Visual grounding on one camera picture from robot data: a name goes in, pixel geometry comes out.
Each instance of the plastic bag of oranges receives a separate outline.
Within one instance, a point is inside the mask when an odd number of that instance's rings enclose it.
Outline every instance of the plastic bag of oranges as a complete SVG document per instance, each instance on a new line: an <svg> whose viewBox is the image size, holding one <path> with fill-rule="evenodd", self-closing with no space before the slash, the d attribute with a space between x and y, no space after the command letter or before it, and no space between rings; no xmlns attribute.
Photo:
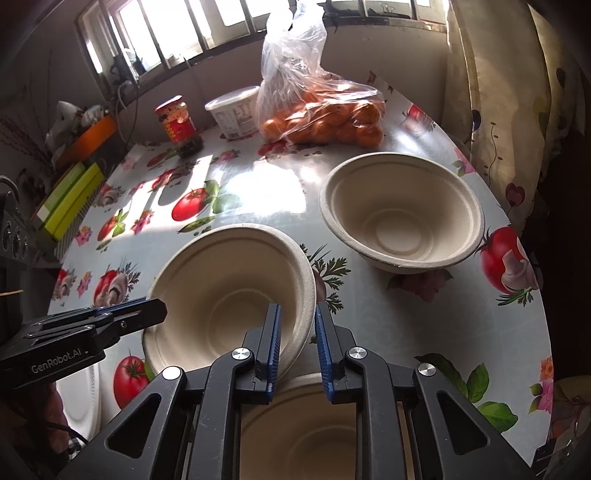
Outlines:
<svg viewBox="0 0 591 480"><path fill-rule="evenodd" d="M384 137L384 99L378 90L320 67L323 13L314 0L300 0L295 15L286 8L269 16L256 124L267 142L376 147Z"/></svg>

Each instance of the beige paper bowl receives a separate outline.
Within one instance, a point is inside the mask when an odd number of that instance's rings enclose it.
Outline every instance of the beige paper bowl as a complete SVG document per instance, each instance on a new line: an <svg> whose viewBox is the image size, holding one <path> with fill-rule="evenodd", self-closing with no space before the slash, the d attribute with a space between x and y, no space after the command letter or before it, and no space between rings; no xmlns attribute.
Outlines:
<svg viewBox="0 0 591 480"><path fill-rule="evenodd" d="M242 223L217 228L185 245L148 292L166 303L165 321L144 330L146 360L157 374L211 365L242 345L263 324L268 304L281 305L278 375L306 344L313 325L316 285L301 248L286 234Z"/></svg>
<svg viewBox="0 0 591 480"><path fill-rule="evenodd" d="M414 480L410 437L397 402L408 480ZM320 374L280 384L271 404L245 409L240 480L355 480L355 404L333 405Z"/></svg>
<svg viewBox="0 0 591 480"><path fill-rule="evenodd" d="M360 155L336 167L320 192L320 211L342 242L395 273L457 264L484 232L480 203L461 178L397 153Z"/></svg>

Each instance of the red jar lid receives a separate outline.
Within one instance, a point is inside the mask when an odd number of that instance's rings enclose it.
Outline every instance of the red jar lid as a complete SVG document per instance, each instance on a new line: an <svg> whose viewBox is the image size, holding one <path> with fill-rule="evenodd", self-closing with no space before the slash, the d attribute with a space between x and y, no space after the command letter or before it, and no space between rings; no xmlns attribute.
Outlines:
<svg viewBox="0 0 591 480"><path fill-rule="evenodd" d="M183 96L177 95L176 97L171 98L167 102L164 102L162 105L159 105L158 107L156 107L154 109L154 112L157 113L158 115L160 115L161 113L164 113L164 110L174 107L174 106L177 106L182 101L183 101Z"/></svg>

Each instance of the glass jar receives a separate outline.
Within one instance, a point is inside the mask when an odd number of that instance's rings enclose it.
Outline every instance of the glass jar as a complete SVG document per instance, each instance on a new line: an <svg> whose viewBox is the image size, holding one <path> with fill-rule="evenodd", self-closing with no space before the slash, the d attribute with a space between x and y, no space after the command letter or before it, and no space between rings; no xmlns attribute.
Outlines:
<svg viewBox="0 0 591 480"><path fill-rule="evenodd" d="M189 109L181 95L154 109L170 141L181 158L189 157L203 148L203 138L197 133Z"/></svg>

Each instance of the beige curtain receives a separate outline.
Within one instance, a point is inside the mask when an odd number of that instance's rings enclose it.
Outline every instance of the beige curtain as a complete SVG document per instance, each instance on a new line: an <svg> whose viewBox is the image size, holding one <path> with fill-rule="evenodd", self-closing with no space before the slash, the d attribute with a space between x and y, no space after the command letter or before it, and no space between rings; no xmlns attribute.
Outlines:
<svg viewBox="0 0 591 480"><path fill-rule="evenodd" d="M561 106L576 65L522 0L453 0L447 23L441 125L521 232L559 127L570 125Z"/></svg>

